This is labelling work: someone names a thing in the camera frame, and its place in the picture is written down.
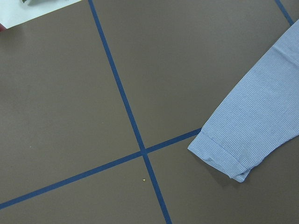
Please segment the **blue striped button-up shirt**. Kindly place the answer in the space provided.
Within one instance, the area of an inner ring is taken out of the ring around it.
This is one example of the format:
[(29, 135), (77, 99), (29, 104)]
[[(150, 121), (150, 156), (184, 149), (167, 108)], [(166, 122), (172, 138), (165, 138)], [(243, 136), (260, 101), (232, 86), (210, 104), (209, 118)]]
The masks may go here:
[(188, 150), (243, 182), (298, 134), (299, 25), (294, 23), (224, 98)]

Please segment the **white paper sheet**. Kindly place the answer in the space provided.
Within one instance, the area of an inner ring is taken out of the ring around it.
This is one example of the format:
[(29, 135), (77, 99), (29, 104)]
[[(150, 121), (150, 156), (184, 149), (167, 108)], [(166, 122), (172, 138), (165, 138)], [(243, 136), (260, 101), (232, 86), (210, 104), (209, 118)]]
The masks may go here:
[(0, 26), (8, 29), (77, 3), (76, 0), (0, 0)]

